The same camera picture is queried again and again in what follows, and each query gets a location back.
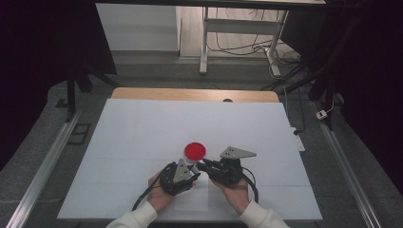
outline white tabletop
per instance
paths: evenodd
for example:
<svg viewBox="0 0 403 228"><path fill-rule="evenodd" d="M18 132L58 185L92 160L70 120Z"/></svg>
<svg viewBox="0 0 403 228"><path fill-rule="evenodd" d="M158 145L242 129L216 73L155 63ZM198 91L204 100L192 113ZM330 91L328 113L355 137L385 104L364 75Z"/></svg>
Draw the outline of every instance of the white tabletop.
<svg viewBox="0 0 403 228"><path fill-rule="evenodd" d="M282 104L108 100L58 219L115 219L147 180L183 156L188 143L219 160L229 145L255 152L242 166L256 177L259 204L283 219L321 219ZM202 174L160 215L170 221L238 219Z"/></svg>

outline hand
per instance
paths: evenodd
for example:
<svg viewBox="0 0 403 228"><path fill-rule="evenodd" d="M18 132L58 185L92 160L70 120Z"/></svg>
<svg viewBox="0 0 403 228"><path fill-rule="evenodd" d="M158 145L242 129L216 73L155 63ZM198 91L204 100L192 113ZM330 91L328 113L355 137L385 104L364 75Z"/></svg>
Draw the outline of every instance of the hand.
<svg viewBox="0 0 403 228"><path fill-rule="evenodd" d="M148 186L151 185L151 183L158 177L158 175L160 175L160 173L161 171L148 180ZM148 202L152 207L154 207L157 213L161 212L172 199L174 199L174 197L165 193L161 188L160 180L155 183L154 188L150 193L148 193Z"/></svg>
<svg viewBox="0 0 403 228"><path fill-rule="evenodd" d="M211 181L221 189L227 201L235 209L238 215L242 215L246 207L249 205L248 183L246 180L241 179L240 182L233 187L227 187L215 180Z"/></svg>

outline white sleeve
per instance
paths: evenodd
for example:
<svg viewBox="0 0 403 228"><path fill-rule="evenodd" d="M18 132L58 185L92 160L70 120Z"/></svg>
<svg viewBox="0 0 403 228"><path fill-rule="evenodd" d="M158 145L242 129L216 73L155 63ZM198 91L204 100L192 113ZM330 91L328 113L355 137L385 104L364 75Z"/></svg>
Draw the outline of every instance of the white sleeve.
<svg viewBox="0 0 403 228"><path fill-rule="evenodd" d="M260 207L253 200L240 215L249 228L287 228L287 224L272 209L266 210Z"/></svg>
<svg viewBox="0 0 403 228"><path fill-rule="evenodd" d="M110 222L106 228L146 228L157 216L154 207L146 201L137 210Z"/></svg>

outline dark curtain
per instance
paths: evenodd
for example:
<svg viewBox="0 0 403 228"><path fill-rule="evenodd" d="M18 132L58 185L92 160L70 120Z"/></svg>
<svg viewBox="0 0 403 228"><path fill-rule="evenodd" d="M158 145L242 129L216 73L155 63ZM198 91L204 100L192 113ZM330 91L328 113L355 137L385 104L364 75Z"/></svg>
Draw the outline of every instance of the dark curtain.
<svg viewBox="0 0 403 228"><path fill-rule="evenodd" d="M116 73L91 0L2 1L0 53L1 168L73 67Z"/></svg>
<svg viewBox="0 0 403 228"><path fill-rule="evenodd" d="M347 123L403 193L403 3L373 1L341 58L336 91Z"/></svg>

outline red circular object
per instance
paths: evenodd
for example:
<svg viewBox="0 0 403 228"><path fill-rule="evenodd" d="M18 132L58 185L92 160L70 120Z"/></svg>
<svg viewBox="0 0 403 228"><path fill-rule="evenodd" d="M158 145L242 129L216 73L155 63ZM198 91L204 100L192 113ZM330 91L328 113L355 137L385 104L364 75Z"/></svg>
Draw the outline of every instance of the red circular object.
<svg viewBox="0 0 403 228"><path fill-rule="evenodd" d="M204 158L204 145L198 142L189 143L184 149L184 155L189 159L190 162L197 162Z"/></svg>

